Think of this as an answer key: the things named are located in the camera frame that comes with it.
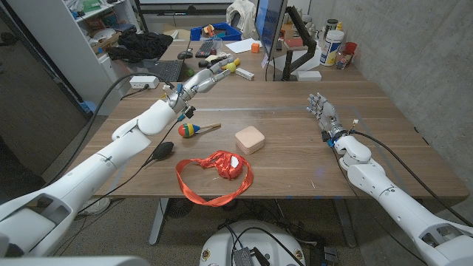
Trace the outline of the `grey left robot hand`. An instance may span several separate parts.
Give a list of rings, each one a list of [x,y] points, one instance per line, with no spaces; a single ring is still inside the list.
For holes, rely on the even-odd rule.
[[[196,94],[209,92],[219,81],[229,76],[231,74],[229,69],[223,72],[220,69],[233,61],[234,57],[229,55],[227,58],[212,65],[209,69],[199,71],[183,84],[179,92],[172,92],[164,101],[175,113],[180,112]]]

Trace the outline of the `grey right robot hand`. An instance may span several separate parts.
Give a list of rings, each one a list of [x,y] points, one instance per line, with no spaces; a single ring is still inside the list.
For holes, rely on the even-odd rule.
[[[347,130],[342,126],[334,105],[320,93],[309,94],[310,105],[306,110],[314,115],[321,129],[322,140],[332,146],[340,137],[346,135]]]

